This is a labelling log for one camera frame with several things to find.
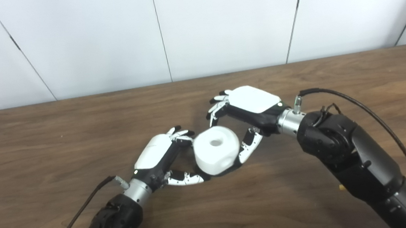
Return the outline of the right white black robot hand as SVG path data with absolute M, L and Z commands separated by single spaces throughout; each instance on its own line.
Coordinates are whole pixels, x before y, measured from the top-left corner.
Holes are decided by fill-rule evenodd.
M 280 133 L 278 118 L 289 108 L 279 96 L 253 86 L 220 91 L 209 103 L 212 106 L 206 119 L 209 120 L 210 127 L 216 126 L 224 116 L 250 125 L 235 159 L 236 166 L 247 161 L 263 137 Z

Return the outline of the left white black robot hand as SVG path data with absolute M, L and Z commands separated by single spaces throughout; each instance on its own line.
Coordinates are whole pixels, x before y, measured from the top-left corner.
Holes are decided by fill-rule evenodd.
M 180 151 L 194 144 L 194 131 L 172 127 L 168 132 L 151 138 L 134 165 L 132 180 L 143 183 L 151 192 L 166 185 L 185 186 L 209 181 L 207 174 L 171 169 Z

